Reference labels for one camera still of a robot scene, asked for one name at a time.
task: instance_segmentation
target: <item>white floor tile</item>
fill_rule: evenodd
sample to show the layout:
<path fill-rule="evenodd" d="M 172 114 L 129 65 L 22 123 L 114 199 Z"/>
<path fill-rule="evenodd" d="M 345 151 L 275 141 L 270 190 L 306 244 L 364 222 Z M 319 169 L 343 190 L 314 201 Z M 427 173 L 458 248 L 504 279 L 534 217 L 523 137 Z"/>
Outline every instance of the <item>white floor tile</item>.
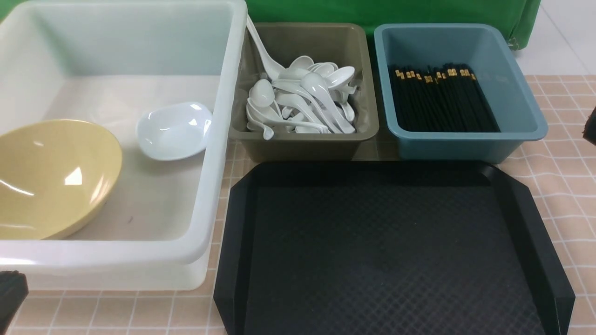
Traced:
<path fill-rule="evenodd" d="M 596 74 L 596 1 L 542 0 L 542 7 L 590 74 Z"/>
<path fill-rule="evenodd" d="M 514 54 L 525 75 L 588 74 L 588 70 L 542 8 L 538 11 L 528 46 Z"/>

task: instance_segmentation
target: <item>green cloth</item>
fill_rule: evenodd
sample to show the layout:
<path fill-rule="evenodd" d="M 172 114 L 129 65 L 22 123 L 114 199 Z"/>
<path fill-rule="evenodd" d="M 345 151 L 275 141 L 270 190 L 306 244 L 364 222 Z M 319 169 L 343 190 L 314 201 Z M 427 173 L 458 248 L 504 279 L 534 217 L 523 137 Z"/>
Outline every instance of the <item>green cloth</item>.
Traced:
<path fill-rule="evenodd" d="M 484 23 L 527 45 L 540 0 L 246 0 L 254 22 L 335 22 L 368 36 L 385 23 Z"/>

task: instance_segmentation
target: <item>black serving tray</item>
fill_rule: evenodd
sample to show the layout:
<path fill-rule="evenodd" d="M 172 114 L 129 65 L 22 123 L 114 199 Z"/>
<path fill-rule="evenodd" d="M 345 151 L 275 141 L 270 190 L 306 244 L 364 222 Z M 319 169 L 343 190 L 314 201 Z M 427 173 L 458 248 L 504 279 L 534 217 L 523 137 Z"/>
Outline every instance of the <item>black serving tray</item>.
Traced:
<path fill-rule="evenodd" d="M 229 335 L 567 333 L 575 294 L 532 195 L 486 163 L 264 163 L 227 218 Z"/>

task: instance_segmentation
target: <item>white spoon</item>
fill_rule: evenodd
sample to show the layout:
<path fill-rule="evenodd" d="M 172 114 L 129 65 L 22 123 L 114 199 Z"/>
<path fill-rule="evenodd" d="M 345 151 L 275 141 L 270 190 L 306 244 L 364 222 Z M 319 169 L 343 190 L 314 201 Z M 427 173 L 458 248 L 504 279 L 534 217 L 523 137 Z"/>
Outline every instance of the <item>white spoon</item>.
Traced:
<path fill-rule="evenodd" d="M 341 69 L 336 70 L 325 78 L 328 85 L 327 88 L 333 90 L 347 85 L 350 80 L 354 78 L 355 73 L 356 69 L 354 69 L 353 66 L 344 66 Z"/>
<path fill-rule="evenodd" d="M 141 151 L 155 160 L 179 160 L 205 150 L 213 115 L 200 103 L 181 103 L 144 114 L 136 123 Z"/>
<path fill-rule="evenodd" d="M 275 132 L 273 132 L 273 129 L 271 129 L 271 127 L 269 126 L 264 125 L 261 121 L 255 119 L 252 116 L 252 114 L 250 114 L 250 106 L 248 103 L 246 104 L 246 118 L 249 120 L 249 124 L 252 123 L 253 125 L 256 125 L 263 129 L 263 139 L 265 139 L 265 141 L 269 141 L 273 138 L 273 135 L 275 134 Z"/>
<path fill-rule="evenodd" d="M 277 92 L 277 94 L 275 94 L 275 100 L 277 101 L 278 104 L 280 104 L 282 106 L 288 106 L 288 107 L 297 109 L 298 111 L 300 111 L 301 113 L 303 113 L 305 115 L 305 117 L 308 119 L 308 121 L 310 121 L 312 123 L 316 123 L 318 125 L 323 125 L 321 120 L 319 120 L 319 118 L 316 115 L 314 115 L 314 113 L 312 112 L 312 109 L 308 106 L 306 101 L 304 101 L 304 99 L 302 97 L 300 97 L 299 95 L 294 94 L 294 93 L 285 93 L 283 91 L 279 91 L 279 92 Z"/>
<path fill-rule="evenodd" d="M 309 73 L 302 78 L 300 86 L 323 103 L 323 106 L 329 111 L 342 133 L 353 134 L 356 132 L 356 129 L 337 110 L 337 106 L 333 103 L 329 90 L 327 89 L 327 83 L 321 75 L 318 73 Z"/>
<path fill-rule="evenodd" d="M 290 67 L 297 67 L 299 69 L 307 70 L 313 64 L 315 64 L 315 62 L 312 60 L 312 58 L 308 56 L 300 56 L 290 64 Z"/>
<path fill-rule="evenodd" d="M 318 73 L 321 77 L 326 78 L 329 77 L 330 74 L 334 73 L 335 70 L 333 69 L 333 65 L 324 63 L 321 64 L 319 67 L 315 68 L 312 72 Z"/>
<path fill-rule="evenodd" d="M 273 87 L 267 79 L 261 79 L 257 81 L 252 89 L 249 91 L 249 97 L 253 100 L 254 104 L 259 107 L 271 106 L 275 100 L 275 93 Z"/>
<path fill-rule="evenodd" d="M 282 91 L 297 94 L 297 95 L 307 99 L 313 106 L 315 106 L 315 110 L 318 113 L 319 120 L 321 120 L 324 125 L 329 127 L 329 130 L 331 130 L 335 134 L 340 134 L 342 132 L 333 123 L 333 121 L 332 121 L 333 117 L 331 115 L 327 115 L 323 111 L 323 109 L 321 109 L 321 106 L 319 106 L 318 102 L 312 97 L 312 95 L 310 95 L 308 92 L 306 92 L 306 90 L 303 87 L 301 87 L 300 85 L 283 82 L 283 81 L 282 82 L 275 81 L 275 82 L 273 82 L 273 87 L 280 89 Z"/>
<path fill-rule="evenodd" d="M 349 123 L 353 123 L 354 118 L 356 117 L 356 113 L 354 112 L 354 108 L 352 108 L 352 105 L 350 105 L 350 103 L 348 103 L 348 102 L 344 102 L 344 103 L 339 103 L 339 106 L 342 108 L 343 114 L 346 117 L 346 120 Z"/>
<path fill-rule="evenodd" d="M 280 72 L 284 70 L 284 67 L 277 63 L 273 58 L 271 58 L 269 53 L 267 53 L 267 50 L 263 45 L 263 41 L 261 41 L 259 33 L 257 32 L 257 29 L 254 27 L 253 20 L 250 19 L 249 15 L 247 15 L 246 18 L 246 28 L 248 28 L 250 36 L 253 38 L 254 44 L 256 45 L 257 50 L 259 51 L 259 55 L 261 56 L 261 62 L 263 62 L 265 72 L 267 72 L 267 75 L 269 76 L 269 78 L 271 78 L 271 80 L 277 79 L 277 77 L 280 76 Z"/>
<path fill-rule="evenodd" d="M 298 113 L 295 116 L 291 117 L 292 121 L 303 121 L 305 118 L 304 114 Z M 317 134 L 314 128 L 310 127 L 296 127 L 294 128 L 294 132 L 297 134 Z"/>
<path fill-rule="evenodd" d="M 315 128 L 319 133 L 328 134 L 329 129 L 322 125 L 317 125 L 310 122 L 293 122 L 284 120 L 279 117 L 271 107 L 257 108 L 252 104 L 251 99 L 248 100 L 249 113 L 252 113 L 255 119 L 261 121 L 264 125 L 268 126 L 290 126 L 290 127 L 312 127 Z"/>
<path fill-rule="evenodd" d="M 299 67 L 289 67 L 280 72 L 277 79 L 301 80 L 302 77 L 308 75 L 309 70 L 301 69 Z"/>

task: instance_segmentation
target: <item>black object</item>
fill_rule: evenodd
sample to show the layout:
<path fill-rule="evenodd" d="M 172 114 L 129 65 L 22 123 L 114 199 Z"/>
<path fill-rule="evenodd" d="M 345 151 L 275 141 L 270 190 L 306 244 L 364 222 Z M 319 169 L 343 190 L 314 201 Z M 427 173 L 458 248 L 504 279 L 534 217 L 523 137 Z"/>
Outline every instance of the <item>black object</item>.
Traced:
<path fill-rule="evenodd" d="M 284 162 L 232 188 L 214 300 L 229 335 L 559 335 L 575 295 L 491 165 Z"/>
<path fill-rule="evenodd" d="M 586 121 L 586 126 L 583 129 L 583 138 L 587 139 L 591 144 L 596 145 L 596 108 Z"/>
<path fill-rule="evenodd" d="M 398 124 L 413 132 L 499 132 L 474 71 L 445 64 L 428 71 L 390 66 Z"/>
<path fill-rule="evenodd" d="M 0 334 L 6 334 L 10 322 L 28 294 L 24 274 L 17 271 L 0 272 Z"/>

